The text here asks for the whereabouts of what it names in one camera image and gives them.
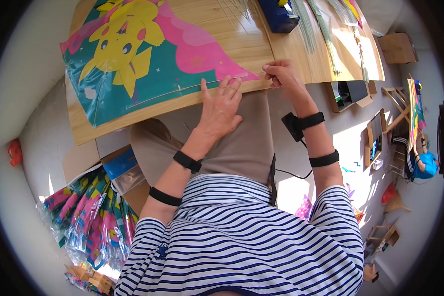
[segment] red plastic bag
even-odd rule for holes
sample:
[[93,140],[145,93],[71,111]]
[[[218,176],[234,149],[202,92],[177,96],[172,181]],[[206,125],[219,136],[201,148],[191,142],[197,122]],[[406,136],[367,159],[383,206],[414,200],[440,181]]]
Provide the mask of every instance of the red plastic bag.
[[18,139],[13,140],[8,147],[8,155],[10,155],[10,164],[12,167],[15,167],[23,161],[23,154],[21,153],[20,141]]
[[395,185],[392,182],[382,195],[382,204],[386,204],[387,202],[389,202],[392,198],[395,197],[395,195]]

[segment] white cloud print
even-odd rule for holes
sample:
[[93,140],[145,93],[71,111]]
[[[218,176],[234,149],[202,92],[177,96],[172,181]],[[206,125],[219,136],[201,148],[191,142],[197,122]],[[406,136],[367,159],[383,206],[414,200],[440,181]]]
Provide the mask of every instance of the white cloud print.
[[88,98],[88,99],[95,98],[95,90],[93,90],[90,87],[84,88],[84,94],[86,95],[86,98]]

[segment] pikachu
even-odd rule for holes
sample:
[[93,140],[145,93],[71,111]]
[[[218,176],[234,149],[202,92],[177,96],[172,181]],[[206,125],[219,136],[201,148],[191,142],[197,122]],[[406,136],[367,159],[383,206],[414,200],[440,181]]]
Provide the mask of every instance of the pikachu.
[[94,57],[82,69],[79,82],[94,68],[116,72],[112,84],[123,85],[133,99],[136,80],[148,74],[152,47],[138,55],[136,50],[143,41],[159,46],[165,40],[160,26],[153,21],[158,15],[158,7],[164,2],[155,4],[148,0],[133,0],[122,4],[117,0],[99,6],[97,9],[101,12],[119,7],[109,22],[89,37],[89,42],[99,42]]

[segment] wooden table surface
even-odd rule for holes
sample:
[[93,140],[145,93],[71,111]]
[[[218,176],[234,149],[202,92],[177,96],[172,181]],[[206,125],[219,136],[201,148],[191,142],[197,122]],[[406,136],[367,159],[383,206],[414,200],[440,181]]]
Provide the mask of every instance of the wooden table surface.
[[[234,62],[261,77],[264,76],[261,70],[263,64],[273,59],[290,58],[297,64],[299,75],[305,83],[362,80],[360,56],[353,31],[341,23],[326,0],[318,0],[317,3],[322,12],[331,18],[332,40],[343,64],[343,72],[338,76],[334,75],[331,70],[324,39],[309,8],[308,13],[317,44],[317,49],[313,54],[308,54],[305,50],[299,26],[289,34],[272,33],[256,0],[249,0],[248,18],[239,13],[239,9],[231,0],[167,0],[167,2],[180,19],[205,29]],[[83,0],[77,5],[70,35],[82,26],[94,5],[95,0]],[[385,80],[375,41],[365,18],[363,15],[361,17],[364,27],[359,32],[369,78],[370,80]],[[262,90],[268,88],[269,85],[270,82],[263,79],[247,81],[242,84],[240,91],[245,93]],[[69,120],[76,145],[159,114],[202,102],[200,92],[195,92],[136,110],[94,128],[89,123],[67,77],[66,96]]]

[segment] navy and white striped shirt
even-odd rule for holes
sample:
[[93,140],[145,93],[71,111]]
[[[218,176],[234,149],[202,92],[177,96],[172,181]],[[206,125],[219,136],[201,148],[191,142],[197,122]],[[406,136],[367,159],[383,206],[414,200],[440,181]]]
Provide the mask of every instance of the navy and white striped shirt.
[[191,179],[174,219],[142,218],[115,295],[353,295],[363,244],[344,187],[317,198],[310,222],[269,205],[262,184]]

